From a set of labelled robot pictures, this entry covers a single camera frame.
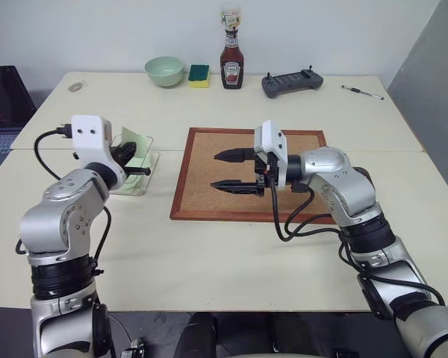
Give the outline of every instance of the laptop screen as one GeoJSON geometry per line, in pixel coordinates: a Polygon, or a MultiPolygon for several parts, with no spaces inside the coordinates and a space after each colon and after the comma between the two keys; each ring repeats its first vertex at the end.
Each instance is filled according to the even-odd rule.
{"type": "Polygon", "coordinates": [[[15,66],[0,66],[0,130],[23,128],[36,111],[15,66]]]}

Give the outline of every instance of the bottle label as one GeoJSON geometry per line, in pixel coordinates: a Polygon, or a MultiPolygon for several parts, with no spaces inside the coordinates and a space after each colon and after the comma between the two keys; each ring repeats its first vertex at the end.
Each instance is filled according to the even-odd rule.
{"type": "Polygon", "coordinates": [[[224,63],[225,82],[227,84],[237,84],[239,79],[240,66],[237,62],[224,63]]]}
{"type": "Polygon", "coordinates": [[[225,36],[225,47],[238,47],[239,41],[237,41],[237,36],[226,35],[225,36]]]}

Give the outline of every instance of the table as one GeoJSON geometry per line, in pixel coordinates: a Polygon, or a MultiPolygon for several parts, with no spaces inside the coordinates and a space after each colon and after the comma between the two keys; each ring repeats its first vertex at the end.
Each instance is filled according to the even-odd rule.
{"type": "MultiPolygon", "coordinates": [[[[71,150],[42,153],[59,175],[77,166],[71,150]]],[[[283,243],[271,223],[169,220],[182,155],[161,151],[144,196],[107,203],[113,222],[96,282],[110,310],[368,310],[332,233],[283,243]]],[[[394,232],[448,304],[448,187],[432,161],[416,151],[349,157],[369,170],[394,232]]],[[[52,182],[29,150],[0,168],[0,307],[29,307],[30,268],[13,249],[22,215],[52,182]]],[[[104,226],[101,215],[91,252],[104,226]]]]}
{"type": "MultiPolygon", "coordinates": [[[[69,123],[74,114],[96,114],[120,126],[153,136],[155,148],[184,149],[189,127],[256,128],[273,119],[281,129],[323,130],[327,143],[344,151],[421,151],[397,108],[376,76],[327,76],[318,90],[270,99],[262,76],[247,75],[243,88],[223,89],[218,75],[211,86],[189,88],[155,86],[144,73],[71,72],[64,76],[12,145],[31,149],[43,132],[69,123]],[[70,92],[69,86],[83,88],[70,92]],[[345,89],[352,85],[385,96],[384,101],[345,89]]],[[[60,136],[45,138],[42,148],[71,148],[60,136]]]]}

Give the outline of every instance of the yellow sponge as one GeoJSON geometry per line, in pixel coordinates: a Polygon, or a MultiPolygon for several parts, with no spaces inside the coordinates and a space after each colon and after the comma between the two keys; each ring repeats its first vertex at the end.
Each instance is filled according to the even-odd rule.
{"type": "Polygon", "coordinates": [[[191,65],[187,82],[193,88],[209,87],[209,65],[191,65]]]}

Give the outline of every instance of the white wall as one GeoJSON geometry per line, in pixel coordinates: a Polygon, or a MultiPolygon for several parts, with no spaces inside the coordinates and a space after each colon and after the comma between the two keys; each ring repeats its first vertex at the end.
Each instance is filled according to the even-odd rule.
{"type": "MultiPolygon", "coordinates": [[[[0,65],[40,100],[69,71],[136,72],[159,55],[219,71],[220,0],[0,0],[0,65]]],[[[377,74],[385,86],[438,0],[240,0],[247,73],[377,74]]]]}

